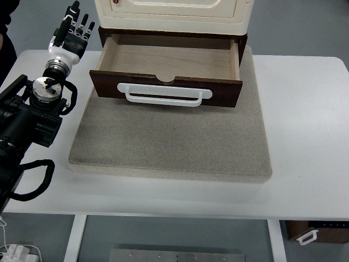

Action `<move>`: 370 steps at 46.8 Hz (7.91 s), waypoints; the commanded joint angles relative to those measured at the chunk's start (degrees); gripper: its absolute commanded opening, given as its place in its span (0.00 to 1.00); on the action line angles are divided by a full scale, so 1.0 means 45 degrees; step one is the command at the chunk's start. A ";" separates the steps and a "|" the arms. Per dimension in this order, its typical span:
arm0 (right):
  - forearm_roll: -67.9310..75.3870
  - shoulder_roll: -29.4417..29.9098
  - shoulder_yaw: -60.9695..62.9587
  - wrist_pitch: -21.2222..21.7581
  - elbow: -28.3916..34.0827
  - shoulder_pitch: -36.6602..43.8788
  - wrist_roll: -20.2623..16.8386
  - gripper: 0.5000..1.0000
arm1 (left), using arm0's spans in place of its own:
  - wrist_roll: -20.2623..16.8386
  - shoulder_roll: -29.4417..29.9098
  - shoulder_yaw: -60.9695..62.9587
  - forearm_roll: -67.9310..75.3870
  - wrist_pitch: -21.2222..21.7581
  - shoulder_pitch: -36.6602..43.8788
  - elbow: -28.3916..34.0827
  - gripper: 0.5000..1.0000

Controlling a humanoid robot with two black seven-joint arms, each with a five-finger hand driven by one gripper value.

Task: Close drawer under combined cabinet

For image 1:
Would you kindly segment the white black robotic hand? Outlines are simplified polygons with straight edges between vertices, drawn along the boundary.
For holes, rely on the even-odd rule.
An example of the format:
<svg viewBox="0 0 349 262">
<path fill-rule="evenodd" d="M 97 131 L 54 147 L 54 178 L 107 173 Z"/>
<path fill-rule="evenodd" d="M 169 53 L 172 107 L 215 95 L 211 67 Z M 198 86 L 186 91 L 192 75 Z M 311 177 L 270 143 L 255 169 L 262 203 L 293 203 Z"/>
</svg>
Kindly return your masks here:
<svg viewBox="0 0 349 262">
<path fill-rule="evenodd" d="M 80 62 L 85 53 L 95 22 L 92 21 L 82 34 L 89 17 L 84 14 L 74 33 L 80 14 L 79 6 L 79 1 L 68 6 L 60 27 L 55 30 L 49 43 L 49 60 L 45 65 L 45 73 L 71 73 L 72 67 Z"/>
</svg>

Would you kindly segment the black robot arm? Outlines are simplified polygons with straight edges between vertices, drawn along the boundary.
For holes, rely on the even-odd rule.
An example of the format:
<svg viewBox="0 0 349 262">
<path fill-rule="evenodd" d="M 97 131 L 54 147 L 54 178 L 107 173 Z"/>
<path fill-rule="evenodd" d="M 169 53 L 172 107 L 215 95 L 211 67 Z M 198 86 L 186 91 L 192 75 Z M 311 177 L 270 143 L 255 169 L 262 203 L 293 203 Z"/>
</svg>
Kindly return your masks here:
<svg viewBox="0 0 349 262">
<path fill-rule="evenodd" d="M 10 199 L 30 201 L 49 187 L 55 163 L 51 159 L 21 161 L 32 143 L 49 147 L 77 102 L 77 88 L 67 81 L 81 60 L 95 23 L 85 14 L 78 26 L 79 1 L 67 7 L 61 25 L 49 43 L 49 59 L 42 77 L 34 81 L 20 75 L 1 92 L 1 209 Z M 44 166 L 42 183 L 32 192 L 15 192 L 24 171 Z"/>
</svg>

